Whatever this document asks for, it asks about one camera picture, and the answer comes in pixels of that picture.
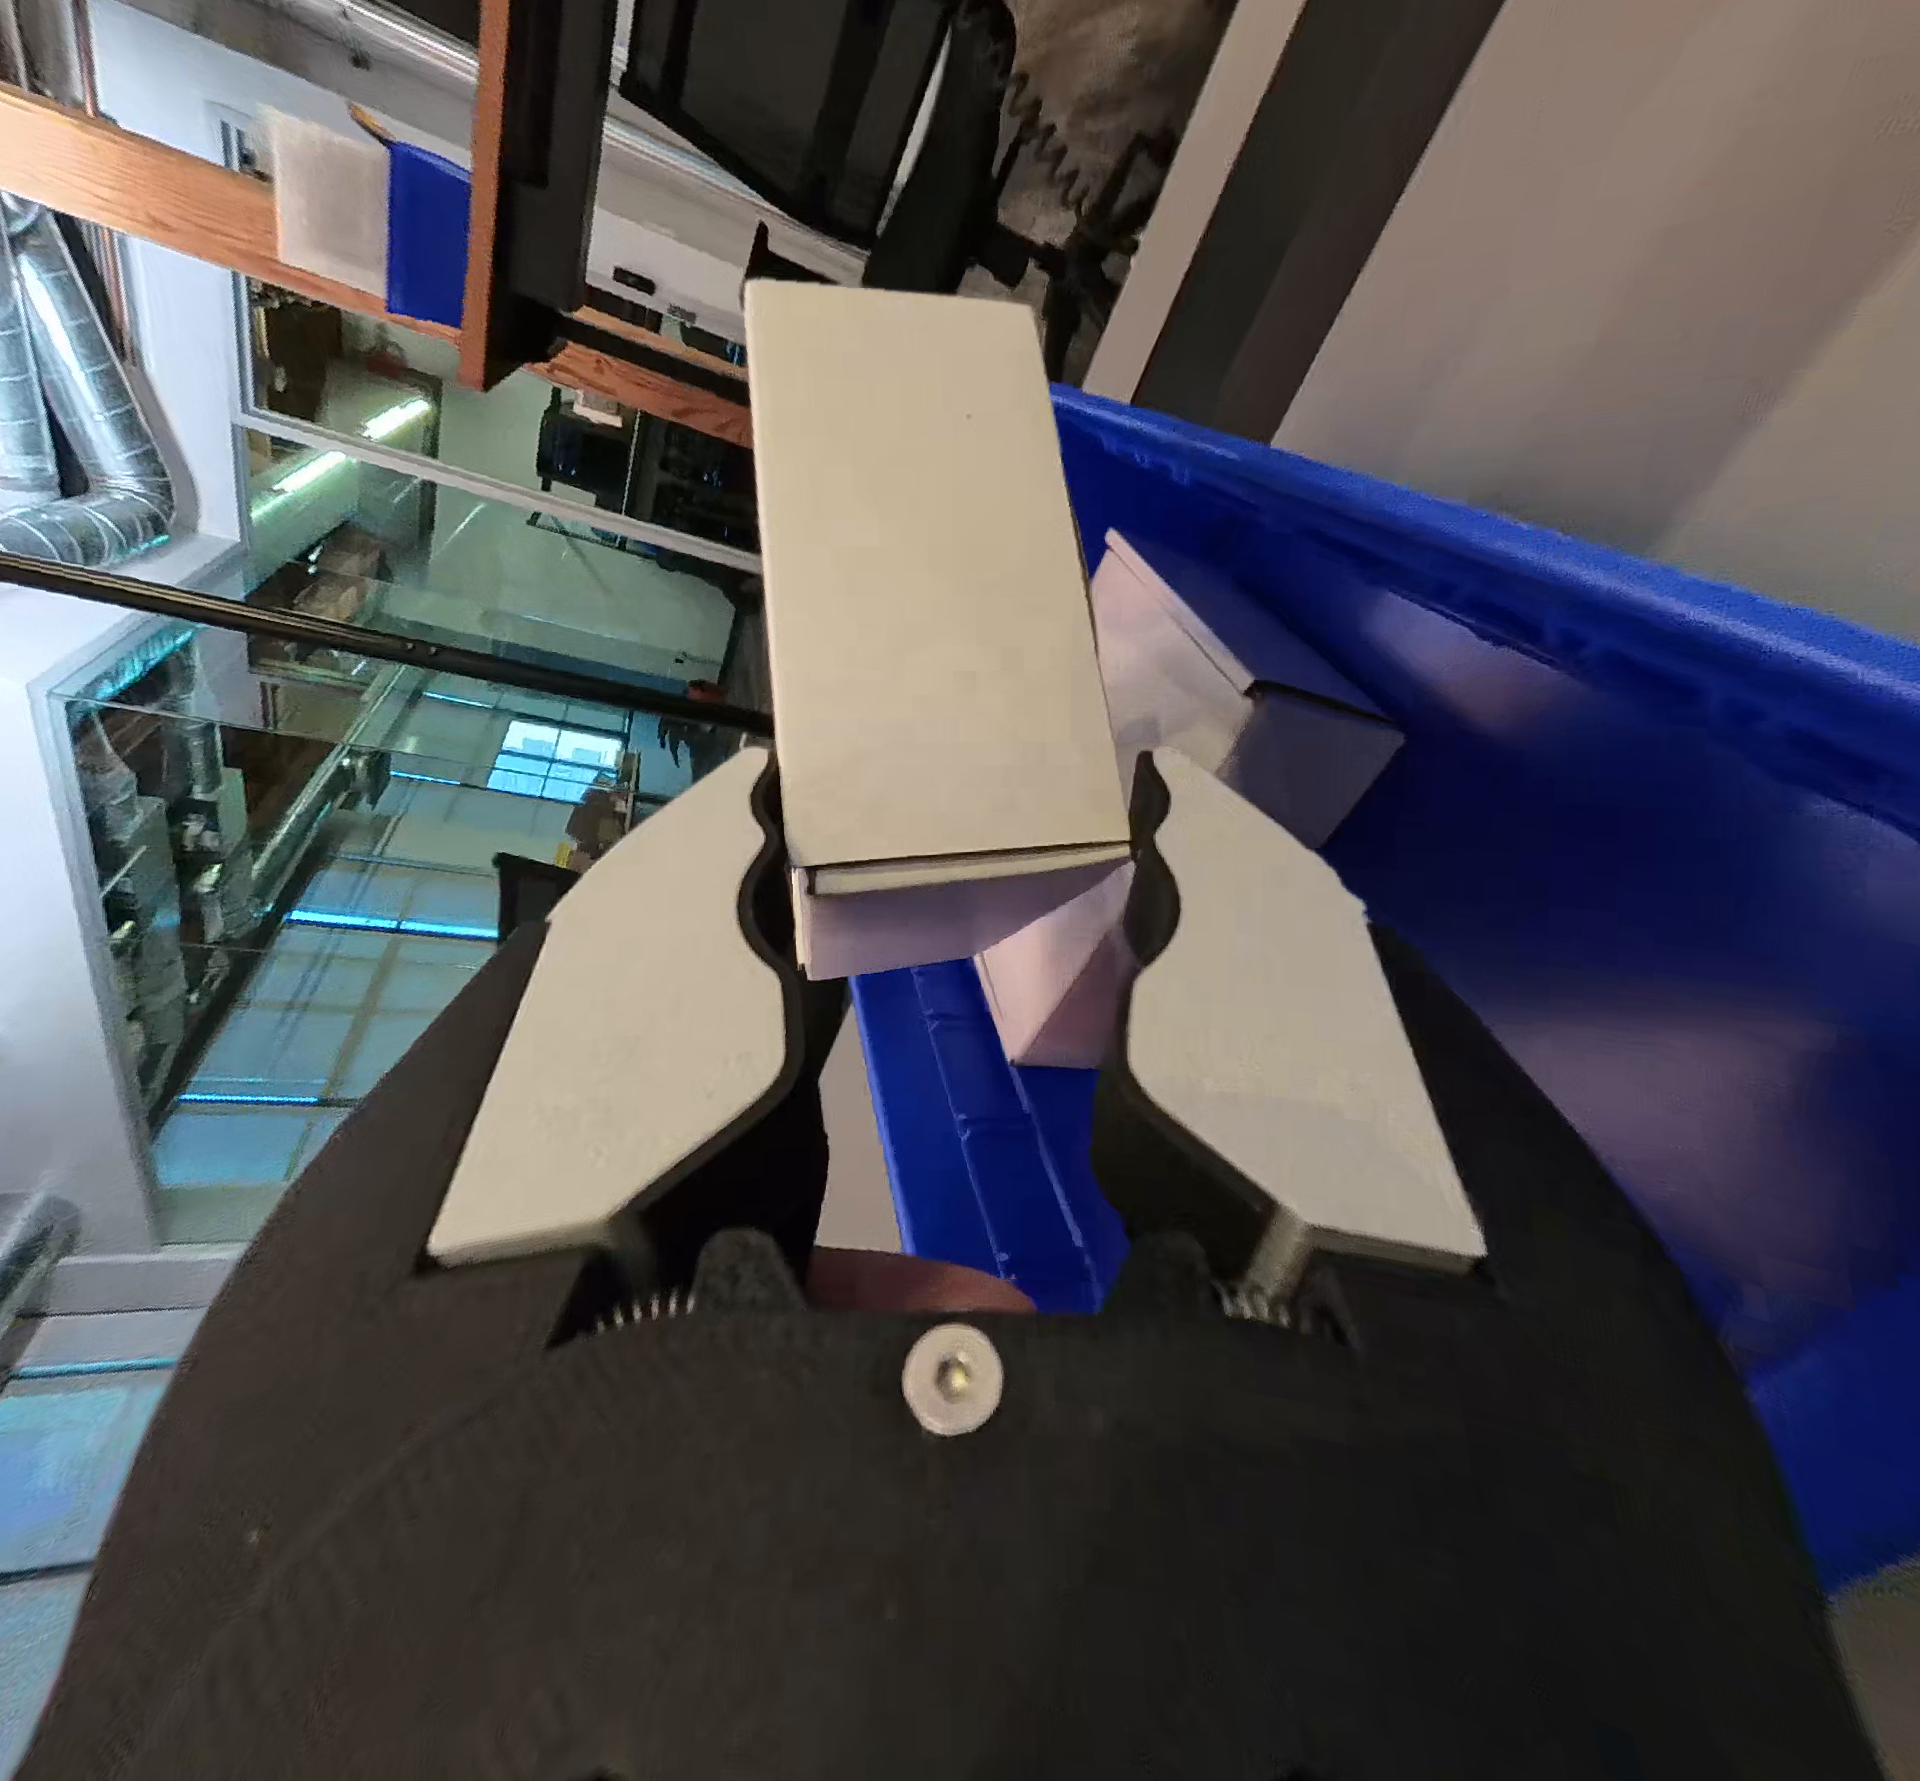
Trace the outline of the black monitor screen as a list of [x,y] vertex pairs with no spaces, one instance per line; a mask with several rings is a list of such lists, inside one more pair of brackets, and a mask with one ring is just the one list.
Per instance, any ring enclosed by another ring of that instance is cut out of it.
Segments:
[[1014,46],[1002,0],[633,0],[617,88],[791,223],[950,286]]

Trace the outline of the dark metal post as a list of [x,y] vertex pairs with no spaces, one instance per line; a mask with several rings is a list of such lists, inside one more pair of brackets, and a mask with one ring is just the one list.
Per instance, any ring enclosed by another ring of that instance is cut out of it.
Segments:
[[1507,0],[1237,0],[1088,389],[1268,440]]

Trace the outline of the wooden beam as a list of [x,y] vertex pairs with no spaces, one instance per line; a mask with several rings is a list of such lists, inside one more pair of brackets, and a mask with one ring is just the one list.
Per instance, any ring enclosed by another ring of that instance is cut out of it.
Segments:
[[[219,162],[133,133],[107,119],[3,87],[3,186],[112,232],[458,345],[462,331],[391,313],[379,298],[292,269],[276,253],[276,188]],[[754,447],[741,367],[583,306],[529,373]]]

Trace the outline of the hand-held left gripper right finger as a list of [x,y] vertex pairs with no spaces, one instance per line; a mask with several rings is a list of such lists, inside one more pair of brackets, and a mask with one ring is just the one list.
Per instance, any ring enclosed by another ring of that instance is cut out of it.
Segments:
[[1127,1237],[1186,1237],[1220,1289],[1298,1289],[1322,1255],[1482,1265],[1366,906],[1178,748],[1138,757],[1130,826],[1130,973],[1091,1111]]

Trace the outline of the small blue bin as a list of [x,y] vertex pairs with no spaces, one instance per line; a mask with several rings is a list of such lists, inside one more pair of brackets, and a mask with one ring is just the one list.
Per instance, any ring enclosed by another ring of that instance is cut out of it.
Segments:
[[386,310],[458,330],[470,236],[470,173],[407,140],[390,140]]

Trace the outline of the thin black rod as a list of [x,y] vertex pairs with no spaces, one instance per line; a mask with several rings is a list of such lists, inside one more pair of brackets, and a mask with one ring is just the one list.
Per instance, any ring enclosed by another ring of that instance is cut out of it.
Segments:
[[383,663],[540,691],[551,697],[580,697],[625,711],[685,717],[754,738],[773,736],[768,711],[756,707],[698,700],[688,693],[650,688],[630,680],[608,680],[559,663],[479,652],[451,642],[427,642],[292,609],[254,606],[172,584],[135,579],[117,571],[76,568],[34,554],[3,553],[3,583],[36,593],[56,593],[93,605],[129,609],[144,617],[175,619],[195,628],[217,628],[301,649],[327,649]]

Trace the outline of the blue plastic bin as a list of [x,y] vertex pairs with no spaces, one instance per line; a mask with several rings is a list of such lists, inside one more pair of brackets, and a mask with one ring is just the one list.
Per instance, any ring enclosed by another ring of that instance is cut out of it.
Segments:
[[1403,1005],[1474,1276],[1319,1255],[1318,1331],[1521,1399],[1686,1282],[1818,1582],[1915,1562],[1915,646],[1055,390],[1088,554],[1190,558],[1401,748],[1327,846]]

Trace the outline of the wood-edged black panel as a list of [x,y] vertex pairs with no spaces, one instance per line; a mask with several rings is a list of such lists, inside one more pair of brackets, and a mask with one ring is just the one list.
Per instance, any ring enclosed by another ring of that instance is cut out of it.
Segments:
[[551,361],[587,298],[619,0],[478,0],[459,336],[476,390]]

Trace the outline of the silver ventilation duct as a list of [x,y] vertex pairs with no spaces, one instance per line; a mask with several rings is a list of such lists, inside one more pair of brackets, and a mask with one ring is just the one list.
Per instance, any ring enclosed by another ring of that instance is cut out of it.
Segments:
[[114,568],[164,546],[180,497],[49,210],[4,193],[3,553]]

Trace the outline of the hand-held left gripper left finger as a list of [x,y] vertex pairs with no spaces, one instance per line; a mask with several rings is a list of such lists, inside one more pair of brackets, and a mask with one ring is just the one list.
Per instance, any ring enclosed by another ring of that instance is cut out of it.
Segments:
[[545,917],[426,1237],[446,1268],[584,1251],[692,1289],[721,1234],[805,1285],[841,982],[802,968],[768,748],[746,746]]

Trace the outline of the white cardboard mailer box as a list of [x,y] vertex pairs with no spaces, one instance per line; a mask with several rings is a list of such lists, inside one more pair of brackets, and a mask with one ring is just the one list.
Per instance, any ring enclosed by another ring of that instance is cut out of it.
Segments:
[[1107,529],[1091,621],[1122,790],[1176,748],[1312,851],[1398,752],[1396,721],[1230,577]]
[[1086,894],[974,955],[1011,1064],[1100,1066],[1136,973],[1124,929],[1132,878],[1132,864],[1122,862]]
[[1035,313],[763,278],[743,330],[802,972],[982,953],[1129,857]]

